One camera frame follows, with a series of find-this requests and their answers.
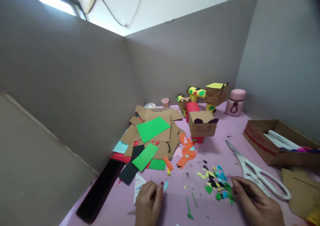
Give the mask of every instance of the gray wall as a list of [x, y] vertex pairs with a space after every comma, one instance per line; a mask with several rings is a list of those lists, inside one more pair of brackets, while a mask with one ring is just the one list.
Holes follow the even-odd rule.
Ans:
[[146, 102], [177, 104], [190, 86], [234, 87], [256, 0], [228, 2], [126, 36]]
[[236, 83], [248, 92], [245, 112], [320, 142], [319, 62], [316, 0], [258, 0]]
[[0, 94], [0, 225], [59, 225], [96, 174]]
[[125, 38], [37, 0], [0, 8], [0, 84], [101, 171], [143, 103]]

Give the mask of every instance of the scissor blade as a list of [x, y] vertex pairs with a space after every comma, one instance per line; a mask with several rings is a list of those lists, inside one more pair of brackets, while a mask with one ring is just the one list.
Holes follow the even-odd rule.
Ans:
[[237, 155], [240, 154], [239, 151], [228, 141], [226, 140], [227, 145], [229, 146], [229, 148]]

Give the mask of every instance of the white scissors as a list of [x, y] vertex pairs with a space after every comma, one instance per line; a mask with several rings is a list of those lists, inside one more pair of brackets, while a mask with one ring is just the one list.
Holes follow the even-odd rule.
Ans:
[[[238, 158], [238, 160], [241, 164], [241, 167], [242, 167], [243, 175], [246, 179], [249, 179], [252, 182], [254, 182], [268, 197], [270, 196], [269, 192], [266, 190], [266, 188], [263, 186], [263, 184], [265, 184], [270, 189], [270, 191], [273, 192], [273, 194], [275, 196], [277, 196], [279, 199], [284, 199], [284, 200], [291, 199], [291, 194], [290, 194], [289, 190], [278, 179], [273, 177], [268, 172], [258, 168], [253, 163], [251, 163], [242, 154], [240, 154], [239, 151], [228, 140], [226, 140], [226, 143], [229, 146], [229, 148], [234, 152], [234, 155]], [[281, 195], [272, 186], [272, 184], [270, 184], [270, 182], [267, 181], [267, 179], [262, 174], [268, 176], [273, 182], [275, 182], [278, 186], [280, 186], [280, 188], [284, 191], [285, 195]]]

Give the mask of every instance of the pink thermos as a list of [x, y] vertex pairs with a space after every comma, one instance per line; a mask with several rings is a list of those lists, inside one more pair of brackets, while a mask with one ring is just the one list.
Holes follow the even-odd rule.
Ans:
[[234, 89], [231, 91], [230, 98], [227, 101], [227, 107], [225, 113], [230, 116], [239, 116], [242, 107], [243, 100], [246, 96], [246, 91], [243, 89]]

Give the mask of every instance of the small cup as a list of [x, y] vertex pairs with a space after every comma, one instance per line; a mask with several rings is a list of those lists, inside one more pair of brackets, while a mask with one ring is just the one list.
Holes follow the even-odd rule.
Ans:
[[161, 103], [162, 103], [164, 108], [168, 108], [169, 107], [169, 99], [168, 98], [161, 99]]

